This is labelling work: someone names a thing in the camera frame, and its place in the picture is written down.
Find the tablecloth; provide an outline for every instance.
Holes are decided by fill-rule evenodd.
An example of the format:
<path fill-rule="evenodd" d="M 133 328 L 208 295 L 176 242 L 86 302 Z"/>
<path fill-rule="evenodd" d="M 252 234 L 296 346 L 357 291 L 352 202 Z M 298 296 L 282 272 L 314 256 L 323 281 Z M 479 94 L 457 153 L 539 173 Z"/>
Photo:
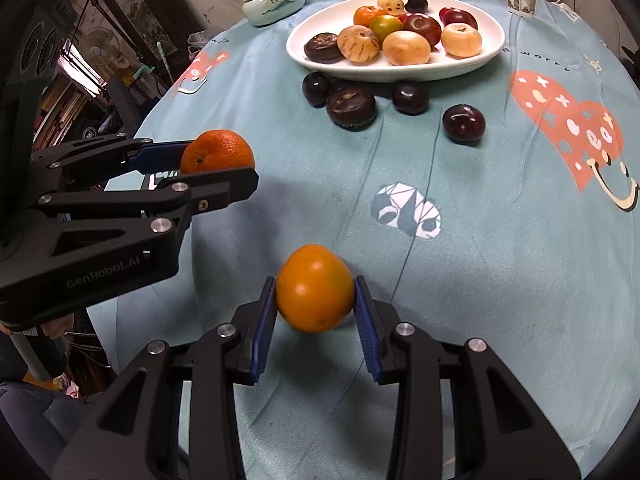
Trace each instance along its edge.
<path fill-rule="evenodd" d="M 154 338 L 199 338 L 256 300 L 297 247 L 319 243 L 403 320 L 447 342 L 486 339 L 586 475 L 640 397 L 638 90 L 569 10 L 538 0 L 526 19 L 506 0 L 464 0 L 502 24 L 503 52 L 430 84 L 423 116 L 378 98 L 377 121 L 349 133 L 306 103 L 306 69 L 285 51 L 298 23 L 342 0 L 306 1 L 212 40 L 140 128 L 155 142 L 235 130 L 260 183 L 246 202 L 193 219 L 177 276 L 89 310 L 111 364 L 122 370 Z M 485 114 L 479 146 L 442 131 L 460 103 Z M 315 335 L 279 319 L 260 383 L 236 387 L 248 478 L 384 478 L 396 392 L 367 374 L 353 319 Z M 445 426 L 446 458 L 450 406 Z"/>

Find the light blue tablecloth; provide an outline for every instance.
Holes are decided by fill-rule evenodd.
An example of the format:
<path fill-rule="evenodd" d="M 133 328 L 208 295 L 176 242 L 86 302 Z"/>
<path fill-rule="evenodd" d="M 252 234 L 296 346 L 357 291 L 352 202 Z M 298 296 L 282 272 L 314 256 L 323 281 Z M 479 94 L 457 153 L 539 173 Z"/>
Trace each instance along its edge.
<path fill-rule="evenodd" d="M 640 175 L 637 89 L 579 17 L 541 0 L 532 20 L 511 15 L 506 0 L 464 0 L 501 22 L 503 53 L 432 83 L 425 115 L 404 116 L 379 98 L 375 124 L 348 133 L 307 105 L 306 70 L 285 51 L 299 22 L 339 1 L 307 0 L 265 28 L 239 23 L 194 66 L 203 72 L 228 52 L 201 88 L 171 91 L 146 118 L 138 136 L 157 142 L 212 128 L 239 132 L 254 149 L 260 184 L 246 202 L 194 219 L 177 276 L 90 309 L 111 364 L 123 369 L 154 338 L 199 338 L 257 299 L 297 247 L 319 243 L 364 274 L 374 297 L 391 301 L 403 320 L 444 341 L 485 338 L 586 474 L 640 397 L 640 227 L 595 176 L 581 191 L 579 175 L 607 148 L 614 160 L 601 160 L 599 171 L 613 194 L 628 196 L 618 157 L 623 146 L 630 177 Z M 530 100 L 510 94 L 517 71 L 530 71 L 514 79 L 534 85 Z M 202 73 L 189 72 L 180 84 L 201 83 Z M 601 104 L 611 126 L 587 131 L 584 121 L 604 108 L 568 108 L 569 121 L 563 100 Z M 547 112 L 532 121 L 527 114 L 542 102 Z M 453 144 L 442 131 L 443 111 L 459 103 L 486 116 L 478 147 Z M 550 128 L 566 139 L 554 140 Z M 585 142 L 598 151 L 587 145 L 582 156 Z M 130 174 L 109 189 L 141 182 Z M 307 335 L 279 319 L 260 383 L 236 388 L 248 477 L 384 478 L 396 389 L 375 386 L 362 364 L 352 320 Z M 449 408 L 445 420 L 452 455 Z"/>

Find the plate of fruit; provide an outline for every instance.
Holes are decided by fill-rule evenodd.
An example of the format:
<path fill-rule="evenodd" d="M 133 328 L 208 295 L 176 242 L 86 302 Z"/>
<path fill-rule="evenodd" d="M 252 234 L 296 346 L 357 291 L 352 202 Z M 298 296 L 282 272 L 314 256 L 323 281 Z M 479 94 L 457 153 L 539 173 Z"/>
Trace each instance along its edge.
<path fill-rule="evenodd" d="M 300 23 L 287 53 L 342 79 L 433 81 L 486 65 L 505 39 L 493 16 L 459 0 L 347 0 Z"/>

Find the white cross pattern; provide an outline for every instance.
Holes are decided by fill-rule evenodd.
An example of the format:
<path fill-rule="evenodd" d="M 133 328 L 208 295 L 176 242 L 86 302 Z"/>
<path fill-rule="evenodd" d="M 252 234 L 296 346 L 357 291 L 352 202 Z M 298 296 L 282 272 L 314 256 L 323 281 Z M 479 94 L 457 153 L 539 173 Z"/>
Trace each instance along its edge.
<path fill-rule="evenodd" d="M 567 99 L 563 95 L 561 95 L 560 97 L 556 97 L 556 101 L 558 101 L 559 103 L 562 103 L 562 106 L 564 106 L 565 108 L 568 108 L 569 103 L 571 102 L 569 101 L 569 99 Z"/>
<path fill-rule="evenodd" d="M 613 130 L 613 120 L 612 120 L 611 116 L 609 115 L 609 113 L 606 112 L 604 114 L 603 119 L 609 125 L 609 128 L 611 128 Z"/>

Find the framed picture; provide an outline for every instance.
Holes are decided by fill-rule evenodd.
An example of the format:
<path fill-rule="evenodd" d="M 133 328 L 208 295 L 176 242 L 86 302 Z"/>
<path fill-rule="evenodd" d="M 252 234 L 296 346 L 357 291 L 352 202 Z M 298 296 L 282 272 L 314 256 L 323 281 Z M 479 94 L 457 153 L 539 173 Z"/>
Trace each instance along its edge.
<path fill-rule="evenodd" d="M 166 78 L 158 41 L 174 78 L 189 65 L 187 38 L 201 27 L 184 0 L 103 0 L 143 56 Z"/>

